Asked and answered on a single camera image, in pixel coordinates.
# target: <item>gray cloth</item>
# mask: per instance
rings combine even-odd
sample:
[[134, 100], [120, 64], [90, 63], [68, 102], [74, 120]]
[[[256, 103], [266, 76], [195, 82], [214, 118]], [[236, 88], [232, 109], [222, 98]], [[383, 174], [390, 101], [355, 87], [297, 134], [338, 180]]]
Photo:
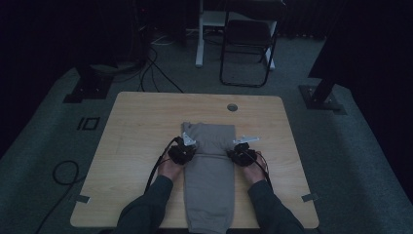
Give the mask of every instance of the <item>gray cloth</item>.
[[197, 151], [185, 168], [185, 209], [192, 233], [225, 233], [234, 217], [234, 164], [226, 151], [234, 148], [233, 125], [183, 123], [197, 141]]

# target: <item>metal stand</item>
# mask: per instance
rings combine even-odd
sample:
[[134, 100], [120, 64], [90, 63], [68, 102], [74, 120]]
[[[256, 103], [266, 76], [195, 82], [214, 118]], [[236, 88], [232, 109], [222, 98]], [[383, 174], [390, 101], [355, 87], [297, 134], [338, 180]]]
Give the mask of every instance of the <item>metal stand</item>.
[[347, 115], [331, 93], [334, 83], [321, 80], [318, 86], [298, 86], [308, 109], [332, 110], [336, 115]]
[[76, 66], [80, 79], [71, 95], [63, 103], [81, 103], [83, 99], [105, 99], [113, 77], [98, 77], [89, 66]]

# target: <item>chair leg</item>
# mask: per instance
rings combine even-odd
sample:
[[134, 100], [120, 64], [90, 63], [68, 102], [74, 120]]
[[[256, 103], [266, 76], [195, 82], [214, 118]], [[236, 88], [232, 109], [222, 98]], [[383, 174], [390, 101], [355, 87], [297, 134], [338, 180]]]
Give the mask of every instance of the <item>chair leg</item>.
[[264, 59], [265, 54], [267, 53], [267, 51], [268, 51], [268, 47], [264, 49], [264, 52], [262, 53], [261, 58], [259, 59], [258, 62], [262, 62], [262, 59]]
[[268, 74], [270, 73], [270, 67], [271, 67], [271, 62], [273, 61], [273, 55], [274, 55], [274, 49], [276, 48], [276, 43], [274, 42], [272, 47], [271, 47], [271, 53], [270, 53], [270, 58], [267, 61], [267, 70], [265, 71], [265, 79], [264, 82], [261, 84], [261, 86], [265, 85], [268, 80]]
[[221, 65], [219, 68], [219, 80], [221, 81], [222, 84], [226, 85], [226, 82], [224, 82], [224, 79], [222, 77], [222, 73], [224, 70], [224, 56], [225, 56], [225, 47], [226, 47], [226, 38], [224, 35], [224, 40], [222, 41], [222, 47], [221, 47]]

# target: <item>cable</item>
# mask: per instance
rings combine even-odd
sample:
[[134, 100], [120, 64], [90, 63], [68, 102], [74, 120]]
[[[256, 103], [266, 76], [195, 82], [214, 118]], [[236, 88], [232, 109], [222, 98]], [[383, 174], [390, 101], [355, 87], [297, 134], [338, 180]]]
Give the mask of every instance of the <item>cable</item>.
[[162, 161], [162, 158], [164, 157], [164, 155], [167, 153], [167, 151], [168, 151], [168, 149], [170, 148], [170, 146], [171, 146], [175, 141], [176, 141], [176, 138], [174, 138], [173, 140], [171, 140], [170, 143], [168, 144], [168, 146], [165, 148], [164, 152], [161, 154], [161, 156], [159, 156], [158, 160], [157, 160], [156, 163], [155, 163], [154, 168], [152, 169], [151, 175], [150, 175], [149, 178], [148, 178], [148, 182], [146, 183], [145, 191], [143, 192], [143, 194], [145, 194], [145, 193], [148, 191], [148, 189], [149, 189], [149, 187], [150, 187], [150, 185], [151, 185], [152, 179], [153, 179], [153, 177], [154, 177], [154, 174], [155, 174], [156, 170], [158, 169], [158, 167], [159, 167], [161, 164], [163, 164], [163, 163], [165, 163], [165, 162], [167, 161], [167, 160]]
[[[73, 164], [76, 168], [76, 173], [75, 176], [72, 178], [72, 180], [70, 182], [61, 182], [60, 180], [58, 180], [58, 178], [56, 177], [56, 172], [57, 169], [64, 164]], [[63, 201], [63, 199], [67, 196], [67, 194], [69, 193], [69, 191], [72, 189], [72, 187], [78, 183], [83, 181], [86, 176], [83, 176], [81, 178], [78, 178], [79, 176], [79, 165], [75, 162], [75, 161], [71, 161], [71, 160], [66, 160], [63, 162], [58, 163], [55, 168], [53, 169], [53, 180], [59, 184], [59, 185], [68, 185], [68, 188], [66, 189], [66, 191], [64, 192], [64, 194], [57, 200], [57, 202], [55, 203], [55, 205], [49, 210], [48, 214], [46, 214], [46, 216], [43, 218], [42, 222], [40, 223], [39, 227], [37, 228], [35, 234], [38, 234], [40, 232], [40, 229], [42, 229], [43, 225], [45, 224], [46, 220], [49, 218], [49, 216], [52, 214], [52, 212], [56, 209], [56, 207], [61, 203], [61, 201]]]
[[[155, 51], [155, 58], [154, 61], [156, 61], [156, 59], [158, 59], [158, 53]], [[145, 92], [145, 89], [143, 88], [143, 79], [145, 78], [146, 72], [148, 72], [149, 69], [153, 69], [152, 68], [153, 63], [151, 62], [148, 67], [146, 67], [145, 71], [143, 72], [142, 75], [139, 74], [139, 86], [137, 87], [137, 90], [139, 91], [140, 88], [142, 88], [142, 92]]]
[[170, 78], [164, 73], [164, 71], [162, 71], [162, 69], [155, 63], [155, 61], [153, 61], [152, 59], [149, 58], [149, 61], [151, 61], [151, 63], [153, 65], [155, 65], [155, 67], [161, 72], [162, 75], [164, 75], [165, 78], [167, 78], [167, 80], [173, 84], [175, 86], [175, 88], [181, 92], [182, 94], [184, 93], [172, 80], [170, 80]]
[[[250, 159], [252, 159], [252, 161], [254, 161], [254, 163], [256, 165], [258, 165], [258, 167], [261, 169], [262, 173], [264, 174], [265, 178], [267, 179], [268, 185], [270, 185], [271, 190], [273, 190], [273, 192], [274, 192], [273, 184], [271, 183], [271, 180], [270, 180], [270, 174], [267, 173], [264, 170], [264, 168], [251, 155], [249, 155], [246, 151], [243, 151], [243, 153], [246, 154], [246, 156], [248, 156]], [[267, 162], [265, 161], [265, 158], [262, 156], [262, 154], [258, 153], [258, 155], [261, 156], [261, 158], [264, 160], [265, 164], [267, 165]]]

